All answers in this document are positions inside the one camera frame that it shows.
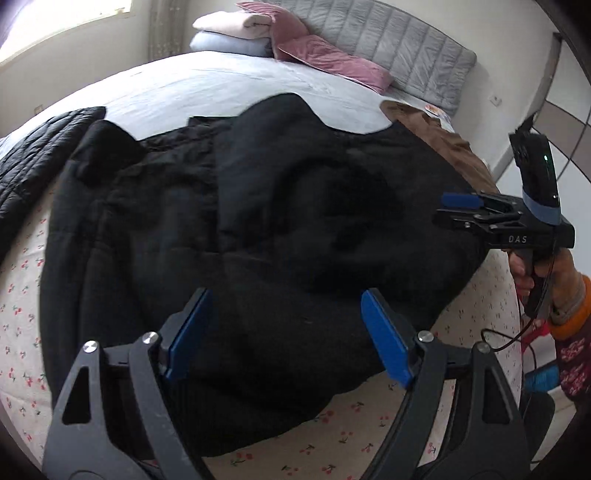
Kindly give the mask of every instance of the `white bed sheet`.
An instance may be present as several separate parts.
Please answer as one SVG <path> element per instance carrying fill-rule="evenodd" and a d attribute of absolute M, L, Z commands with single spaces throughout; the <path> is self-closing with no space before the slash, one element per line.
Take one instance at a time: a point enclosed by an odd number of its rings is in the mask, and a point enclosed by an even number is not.
<path fill-rule="evenodd" d="M 0 146 L 0 158 L 48 118 L 85 106 L 105 105 L 108 120 L 140 139 L 182 127 L 190 116 L 237 115 L 249 105 L 282 92 L 301 95 L 334 128 L 368 133 L 389 125 L 379 110 L 384 97 L 356 83 L 299 64 L 200 52 L 119 73 L 64 98 L 6 137 Z M 418 108 L 426 106 L 395 90 L 387 96 Z M 442 124 L 451 129 L 445 121 Z M 25 220 L 0 267 L 0 400 L 40 459 L 51 410 L 38 332 L 38 284 L 54 188 L 52 184 Z M 489 254 L 470 284 L 441 314 L 433 331 L 448 343 L 471 346 L 484 327 L 509 335 L 519 329 L 506 255 L 496 251 Z M 518 398 L 519 346 L 516 344 L 498 358 Z M 423 462 L 437 456 L 452 396 L 453 382 L 447 382 Z M 400 387 L 380 374 L 354 392 L 335 397 L 315 421 L 277 439 L 207 462 L 223 480 L 271 480 L 296 475 L 316 479 L 325 478 L 333 470 L 343 480 L 356 479 L 383 441 L 402 397 Z"/>

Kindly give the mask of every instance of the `brown garment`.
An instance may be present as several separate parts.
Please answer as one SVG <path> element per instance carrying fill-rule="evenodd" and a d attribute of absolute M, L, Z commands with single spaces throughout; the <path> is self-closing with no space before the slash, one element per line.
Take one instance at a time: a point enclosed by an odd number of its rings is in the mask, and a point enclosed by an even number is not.
<path fill-rule="evenodd" d="M 472 153 L 470 144 L 460 135 L 442 128 L 439 119 L 393 100 L 385 100 L 379 107 L 389 120 L 402 123 L 445 158 L 477 192 L 499 193 L 491 172 L 484 162 Z"/>

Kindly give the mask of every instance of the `person's hand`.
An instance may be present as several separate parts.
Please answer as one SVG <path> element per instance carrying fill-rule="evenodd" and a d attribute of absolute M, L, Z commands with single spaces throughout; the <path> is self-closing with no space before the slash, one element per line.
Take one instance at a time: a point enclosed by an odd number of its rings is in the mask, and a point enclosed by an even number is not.
<path fill-rule="evenodd" d="M 550 270 L 551 259 L 542 260 L 534 266 L 535 274 L 546 277 Z M 527 297 L 534 288 L 533 278 L 525 275 L 525 263 L 515 252 L 509 253 L 509 268 L 515 280 L 515 288 L 520 297 Z M 552 288 L 552 301 L 559 310 L 573 301 L 579 284 L 580 273 L 574 267 L 573 256 L 567 248 L 561 248 L 554 259 L 552 269 L 554 280 Z"/>

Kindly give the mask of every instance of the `gray curtain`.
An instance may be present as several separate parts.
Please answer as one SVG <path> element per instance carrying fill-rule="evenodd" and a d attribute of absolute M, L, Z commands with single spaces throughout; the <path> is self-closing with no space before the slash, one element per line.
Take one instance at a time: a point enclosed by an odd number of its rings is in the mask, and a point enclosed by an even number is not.
<path fill-rule="evenodd" d="M 0 0 L 0 47 L 4 45 L 18 14 L 33 0 Z"/>
<path fill-rule="evenodd" d="M 183 51 L 183 33 L 188 0 L 152 0 L 148 61 L 178 55 Z"/>

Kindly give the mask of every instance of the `metal bolt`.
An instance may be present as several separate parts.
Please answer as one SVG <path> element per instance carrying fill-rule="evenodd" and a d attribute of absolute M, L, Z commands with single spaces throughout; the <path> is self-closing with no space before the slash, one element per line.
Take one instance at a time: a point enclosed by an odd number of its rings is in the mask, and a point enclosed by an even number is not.
<path fill-rule="evenodd" d="M 84 353 L 92 353 L 98 347 L 99 347 L 99 342 L 97 342 L 95 340 L 89 340 L 88 342 L 86 342 L 84 344 L 84 346 L 82 347 L 82 350 L 84 350 Z"/>
<path fill-rule="evenodd" d="M 421 330 L 417 334 L 417 337 L 418 341 L 422 343 L 431 343 L 433 340 L 435 340 L 435 337 L 431 332 L 429 332 L 429 330 Z"/>
<path fill-rule="evenodd" d="M 476 345 L 476 348 L 478 349 L 478 351 L 480 353 L 490 353 L 491 352 L 491 346 L 485 342 L 478 342 L 478 344 Z"/>
<path fill-rule="evenodd" d="M 147 332 L 142 335 L 142 342 L 146 345 L 154 343 L 156 340 L 158 340 L 158 334 L 156 332 Z"/>

